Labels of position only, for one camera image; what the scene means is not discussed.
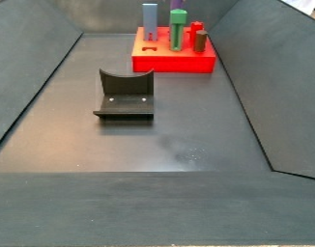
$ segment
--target red peg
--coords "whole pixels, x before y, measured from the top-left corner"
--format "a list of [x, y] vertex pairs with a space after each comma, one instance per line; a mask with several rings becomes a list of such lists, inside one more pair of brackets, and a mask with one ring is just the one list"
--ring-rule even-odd
[[196, 31], [204, 29], [204, 22], [196, 21], [192, 23], [192, 31], [190, 31], [190, 44], [194, 45], [194, 37]]

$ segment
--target red block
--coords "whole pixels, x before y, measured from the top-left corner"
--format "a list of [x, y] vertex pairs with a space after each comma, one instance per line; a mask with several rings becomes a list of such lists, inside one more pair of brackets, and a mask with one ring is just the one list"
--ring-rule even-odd
[[216, 52], [213, 45], [206, 40], [205, 51], [194, 52], [190, 43], [190, 27], [185, 28], [184, 49], [169, 49], [169, 27], [157, 28], [157, 41], [143, 41], [143, 28], [137, 31], [131, 52], [134, 72], [192, 72], [211, 73], [216, 64]]

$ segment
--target hole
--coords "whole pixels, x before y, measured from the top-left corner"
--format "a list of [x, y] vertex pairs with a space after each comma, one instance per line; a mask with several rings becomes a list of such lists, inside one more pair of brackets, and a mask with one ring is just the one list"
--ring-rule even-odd
[[142, 51], [146, 51], [146, 50], [154, 50], [154, 51], [157, 51], [158, 48], [157, 47], [142, 47]]

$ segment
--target green peg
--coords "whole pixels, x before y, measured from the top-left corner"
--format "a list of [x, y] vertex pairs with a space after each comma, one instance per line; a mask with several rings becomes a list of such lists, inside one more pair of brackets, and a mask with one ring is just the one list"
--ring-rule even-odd
[[184, 26], [186, 24], [188, 12], [180, 9], [170, 11], [170, 50], [182, 50]]

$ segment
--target black bracket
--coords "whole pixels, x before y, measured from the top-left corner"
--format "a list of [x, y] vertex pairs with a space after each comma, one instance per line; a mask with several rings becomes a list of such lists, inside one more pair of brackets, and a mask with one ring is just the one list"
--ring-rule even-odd
[[101, 110], [93, 114], [106, 117], [154, 116], [154, 71], [139, 76], [117, 76], [102, 69], [103, 100]]

